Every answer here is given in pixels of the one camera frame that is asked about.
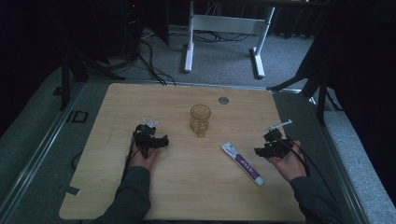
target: wooden board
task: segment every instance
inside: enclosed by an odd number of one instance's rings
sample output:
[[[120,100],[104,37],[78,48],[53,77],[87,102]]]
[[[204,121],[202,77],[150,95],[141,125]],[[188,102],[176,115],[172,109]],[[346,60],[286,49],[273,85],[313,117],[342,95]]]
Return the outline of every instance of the wooden board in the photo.
[[[227,97],[229,103],[219,103]],[[204,138],[190,129],[190,109],[212,111]],[[110,85],[60,210],[65,219],[93,219],[113,202],[135,127],[157,120],[156,137],[168,134],[151,172],[146,219],[304,220],[292,189],[254,147],[263,127],[280,123],[268,91],[133,84]],[[264,178],[258,187],[220,148],[232,142]]]

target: white metal stand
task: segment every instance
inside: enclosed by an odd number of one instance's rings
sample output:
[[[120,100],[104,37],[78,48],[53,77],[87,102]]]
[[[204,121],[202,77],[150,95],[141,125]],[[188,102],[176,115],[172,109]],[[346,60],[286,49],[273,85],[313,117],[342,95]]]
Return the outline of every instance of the white metal stand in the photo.
[[[262,66],[262,46],[264,44],[265,37],[268,33],[268,28],[271,24],[271,19],[274,14],[274,7],[271,7],[271,12],[267,15],[265,20],[252,20],[242,18],[231,18],[231,17],[219,17],[219,16],[206,16],[206,15],[194,15],[194,2],[190,1],[190,20],[189,20],[189,44],[187,46],[186,64],[184,70],[191,72],[192,68],[192,54],[194,52],[193,31],[194,30],[205,30],[205,31],[216,31],[225,33],[236,33],[246,35],[259,35],[260,40],[257,48],[253,48],[254,61],[256,64],[257,72],[259,77],[265,77],[264,69]]]

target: right hand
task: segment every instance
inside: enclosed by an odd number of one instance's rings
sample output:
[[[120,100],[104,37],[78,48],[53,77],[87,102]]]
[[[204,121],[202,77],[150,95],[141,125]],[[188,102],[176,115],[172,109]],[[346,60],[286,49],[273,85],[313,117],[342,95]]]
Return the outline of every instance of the right hand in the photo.
[[[140,151],[141,149],[134,145],[134,152],[131,161],[129,162],[129,168],[134,166],[142,166],[150,171],[152,164],[154,163],[155,158],[157,157],[158,148],[151,151],[148,158],[144,158],[143,154]]]
[[[303,153],[301,153],[299,150],[299,145],[299,141],[294,141],[292,150],[294,150],[302,159],[304,159]],[[277,157],[270,157],[266,159],[275,166],[282,177],[288,182],[296,177],[306,176],[304,165],[292,152],[289,152],[283,159]]]

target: tube cap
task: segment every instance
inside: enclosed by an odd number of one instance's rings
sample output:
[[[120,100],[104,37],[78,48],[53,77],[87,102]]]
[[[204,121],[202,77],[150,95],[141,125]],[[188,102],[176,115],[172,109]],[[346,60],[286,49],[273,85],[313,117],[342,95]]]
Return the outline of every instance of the tube cap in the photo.
[[[262,179],[261,176],[257,177],[257,179],[254,180],[254,183],[257,184],[257,186],[261,186],[264,183],[264,179]]]

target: black equipment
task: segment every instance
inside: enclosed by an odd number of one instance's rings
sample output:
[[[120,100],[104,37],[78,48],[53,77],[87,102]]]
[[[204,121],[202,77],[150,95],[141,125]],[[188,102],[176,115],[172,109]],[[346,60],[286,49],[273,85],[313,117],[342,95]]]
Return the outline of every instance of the black equipment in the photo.
[[[143,157],[146,159],[149,156],[150,148],[166,147],[169,145],[168,135],[165,135],[162,138],[155,138],[154,136],[155,131],[156,131],[155,127],[150,128],[147,124],[137,125],[132,136],[131,145],[129,147],[129,153],[127,160],[125,162],[121,181],[125,179],[126,173],[128,171],[129,163],[131,162],[131,159],[134,156],[133,154],[134,145],[140,147],[140,152],[142,153]]]
[[[264,158],[278,157],[283,159],[292,148],[292,143],[289,139],[282,139],[282,133],[279,129],[272,129],[264,135],[268,143],[264,147],[256,147],[254,151],[256,155]]]

